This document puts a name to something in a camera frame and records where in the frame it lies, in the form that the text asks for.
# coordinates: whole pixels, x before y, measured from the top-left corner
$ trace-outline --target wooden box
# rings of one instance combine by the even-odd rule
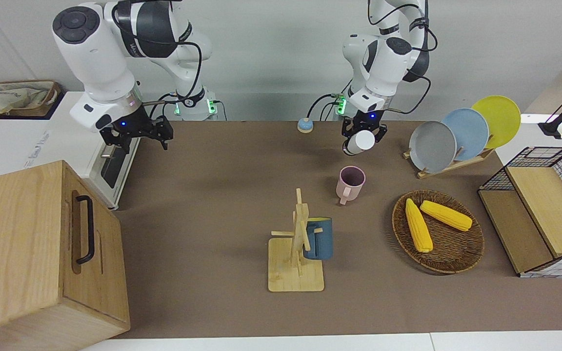
[[[525,149],[479,190],[521,277],[562,277],[562,148]]]
[[[128,329],[114,215],[64,161],[0,175],[0,350],[73,351]]]

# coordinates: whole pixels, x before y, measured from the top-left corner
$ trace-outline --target plate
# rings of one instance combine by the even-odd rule
[[[424,200],[430,200],[450,207],[470,216],[472,218],[472,226],[468,231],[462,232],[422,213],[433,240],[433,251],[430,253],[419,253],[415,249],[415,245],[413,245],[413,238],[411,238],[409,225],[404,214],[404,207],[408,198],[411,198],[417,206],[420,206]],[[394,206],[392,226],[396,239],[404,252],[415,262],[431,271],[445,274],[467,271],[480,262],[484,252],[482,230],[472,213],[455,198],[438,191],[416,190],[402,195]]]
[[[455,134],[444,123],[420,124],[409,140],[411,161],[420,171],[438,173],[450,166],[457,153]]]
[[[465,161],[477,157],[489,140],[489,126],[480,113],[473,109],[457,109],[449,113],[443,120],[455,134],[457,147],[463,148],[457,161]]]
[[[488,149],[495,149],[510,142],[520,129],[522,114],[520,108],[508,97],[488,96],[472,106],[487,121],[489,133]]]

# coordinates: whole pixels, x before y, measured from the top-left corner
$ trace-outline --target wooden stand base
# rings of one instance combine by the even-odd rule
[[[292,267],[292,239],[272,238],[268,241],[268,290],[323,291],[322,261],[299,256],[300,264]]]
[[[419,179],[424,179],[424,178],[428,178],[428,177],[432,177],[435,176],[437,174],[441,174],[441,173],[446,173],[448,171],[452,171],[453,169],[457,169],[457,168],[461,168],[464,166],[469,166],[470,164],[475,164],[477,162],[481,162],[483,160],[485,160],[489,155],[491,155],[491,153],[493,153],[494,149],[484,149],[484,151],[482,151],[482,153],[480,153],[477,157],[475,158],[471,158],[469,160],[465,160],[465,161],[453,161],[450,166],[446,167],[446,169],[444,169],[441,172],[437,172],[437,173],[427,173],[424,170],[419,171],[416,174],[416,177]],[[410,152],[411,149],[409,149],[408,151],[406,151],[405,153],[402,154],[402,157],[404,157],[404,159],[409,159],[411,158],[410,156]]]

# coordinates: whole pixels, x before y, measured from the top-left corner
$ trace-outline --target brown table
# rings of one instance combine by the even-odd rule
[[[562,329],[562,279],[517,278],[477,195],[497,156],[418,180],[400,153],[417,122],[356,157],[339,123],[176,122],[169,151],[143,140],[120,209],[132,329],[122,338],[245,337]],[[360,197],[337,205],[339,169],[364,169]],[[334,220],[325,290],[269,293],[271,230],[292,227],[294,189],[312,216]],[[450,194],[475,214],[485,252],[439,276],[406,257],[392,233],[395,201],[415,189]]]

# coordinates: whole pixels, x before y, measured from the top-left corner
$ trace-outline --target yellow corn cob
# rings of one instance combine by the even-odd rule
[[[446,223],[463,232],[468,231],[472,226],[472,218],[432,201],[424,200],[422,205],[420,205],[420,209],[422,212],[439,220],[439,222]]]
[[[431,240],[431,235],[428,233],[426,222],[424,222],[422,213],[420,213],[417,205],[410,198],[406,200],[404,213],[406,214],[406,222],[409,225],[415,249],[420,253],[433,251],[433,240]]]

